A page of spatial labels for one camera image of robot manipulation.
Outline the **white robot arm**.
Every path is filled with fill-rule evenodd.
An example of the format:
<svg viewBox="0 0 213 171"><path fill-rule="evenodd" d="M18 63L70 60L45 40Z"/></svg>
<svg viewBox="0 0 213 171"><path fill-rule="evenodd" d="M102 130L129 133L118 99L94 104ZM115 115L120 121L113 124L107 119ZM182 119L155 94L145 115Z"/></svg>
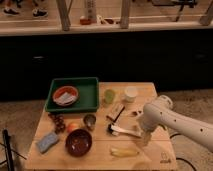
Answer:
<svg viewBox="0 0 213 171"><path fill-rule="evenodd" d="M143 106L138 118L144 132L154 132L159 124L178 131L213 153L213 124L186 117L172 110L173 102L165 95L158 96Z"/></svg>

